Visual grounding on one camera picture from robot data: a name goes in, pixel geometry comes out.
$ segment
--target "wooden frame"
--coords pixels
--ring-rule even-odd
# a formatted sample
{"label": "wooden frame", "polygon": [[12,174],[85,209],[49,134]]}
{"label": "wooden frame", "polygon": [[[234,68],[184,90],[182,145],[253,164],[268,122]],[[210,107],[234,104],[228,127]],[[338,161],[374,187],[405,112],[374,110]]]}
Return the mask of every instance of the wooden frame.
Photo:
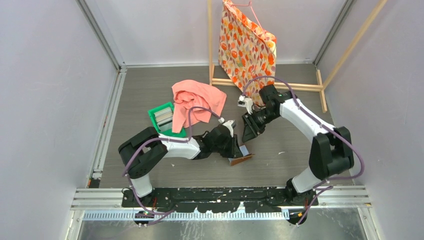
{"label": "wooden frame", "polygon": [[[325,89],[328,87],[330,82],[333,80],[334,76],[337,74],[337,72],[340,70],[342,65],[345,63],[346,59],[349,57],[349,55],[352,53],[353,49],[356,47],[364,33],[367,31],[367,29],[370,27],[371,23],[374,21],[374,19],[377,17],[381,9],[386,4],[387,0],[380,0],[377,5],[374,7],[372,12],[369,14],[369,16],[366,18],[365,22],[362,24],[358,32],[356,33],[355,37],[350,42],[349,46],[344,51],[344,54],[341,56],[341,58],[338,60],[337,64],[331,71],[331,73],[328,75],[326,80],[323,83],[323,80],[321,78],[321,71],[317,68],[316,69],[316,81],[317,84],[302,84],[302,83],[289,83],[293,90],[295,91],[306,91],[306,92],[318,92],[319,98],[321,100],[321,107],[322,112],[327,112],[327,101],[326,101],[326,95],[325,95]],[[224,78],[214,78],[214,70],[215,70],[215,64],[213,63],[213,29],[212,29],[212,0],[207,0],[207,21],[208,21],[208,43],[209,43],[209,84],[210,85],[221,85],[221,86],[235,86],[233,81],[231,79],[224,79]],[[284,89],[287,90],[287,86],[283,83],[276,82],[275,87],[277,89]]]}

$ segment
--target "green tray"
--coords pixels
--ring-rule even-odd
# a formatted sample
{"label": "green tray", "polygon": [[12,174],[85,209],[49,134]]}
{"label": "green tray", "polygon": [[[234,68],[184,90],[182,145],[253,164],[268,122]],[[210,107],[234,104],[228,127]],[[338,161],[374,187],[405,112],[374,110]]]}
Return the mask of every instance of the green tray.
{"label": "green tray", "polygon": [[153,127],[160,134],[170,136],[170,137],[176,137],[176,138],[185,138],[186,137],[186,130],[184,128],[182,128],[181,132],[179,132],[179,133],[172,132],[172,129],[169,129],[169,130],[166,130],[166,131],[159,130],[158,123],[156,122],[156,118],[155,118],[155,113],[159,112],[160,110],[166,109],[166,108],[171,108],[172,112],[174,112],[174,105],[172,104],[172,102],[167,102],[163,105],[160,105],[158,107],[155,107],[155,108],[147,111],[148,116],[150,117],[151,123],[153,124]]}

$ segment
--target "orange patterned cloth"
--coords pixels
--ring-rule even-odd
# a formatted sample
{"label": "orange patterned cloth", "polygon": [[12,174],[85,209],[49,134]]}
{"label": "orange patterned cloth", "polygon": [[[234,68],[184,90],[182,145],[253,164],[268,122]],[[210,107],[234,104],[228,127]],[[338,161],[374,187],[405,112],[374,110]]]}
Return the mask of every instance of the orange patterned cloth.
{"label": "orange patterned cloth", "polygon": [[[240,90],[252,78],[275,75],[276,43],[273,34],[248,19],[231,0],[223,0],[219,64]],[[249,85],[246,94],[263,105],[258,91],[271,84],[274,79],[260,78]]]}

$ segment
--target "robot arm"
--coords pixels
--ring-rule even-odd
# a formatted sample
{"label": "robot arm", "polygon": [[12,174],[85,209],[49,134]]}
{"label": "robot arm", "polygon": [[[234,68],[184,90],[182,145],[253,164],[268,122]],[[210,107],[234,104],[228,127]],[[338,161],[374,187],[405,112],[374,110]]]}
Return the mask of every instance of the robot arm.
{"label": "robot arm", "polygon": [[168,140],[153,141],[143,149],[128,169],[128,176],[136,189],[139,198],[152,192],[149,172],[164,158],[186,158],[191,160],[205,159],[211,153],[219,153],[224,158],[241,158],[243,154],[239,148],[236,126],[233,120],[224,122],[206,131],[203,135],[188,138],[170,137],[160,134],[154,127],[147,127],[137,135],[124,142],[119,148],[124,165],[127,165],[137,149],[146,141],[154,138]]}
{"label": "robot arm", "polygon": [[[247,113],[242,116],[244,121],[242,140],[244,143],[262,134],[266,124],[279,117],[289,120],[311,142],[309,167],[287,181],[285,189],[287,198],[292,199],[310,191],[321,181],[354,166],[352,150],[300,110],[293,99],[296,96],[292,96],[289,91],[280,93],[274,85],[265,86],[259,91],[259,95],[265,103],[265,107],[258,111],[252,111],[250,98],[245,96],[239,98],[238,105],[248,109]],[[351,141],[350,132],[345,127],[335,128],[308,110],[299,99],[297,102],[309,114],[317,118],[322,125],[333,129],[349,142]]]}

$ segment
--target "pink hanger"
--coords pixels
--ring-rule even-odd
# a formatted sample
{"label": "pink hanger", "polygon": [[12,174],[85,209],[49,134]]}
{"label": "pink hanger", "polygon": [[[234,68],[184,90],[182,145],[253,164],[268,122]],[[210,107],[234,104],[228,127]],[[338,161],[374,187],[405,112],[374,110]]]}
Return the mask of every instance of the pink hanger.
{"label": "pink hanger", "polygon": [[265,30],[262,28],[261,23],[259,22],[258,18],[256,17],[255,11],[253,10],[252,7],[252,1],[250,0],[248,4],[232,4],[233,6],[239,6],[239,7],[250,7],[250,9],[252,10],[253,16],[257,21],[257,24],[259,25],[259,27],[262,29],[262,32],[265,33]]}

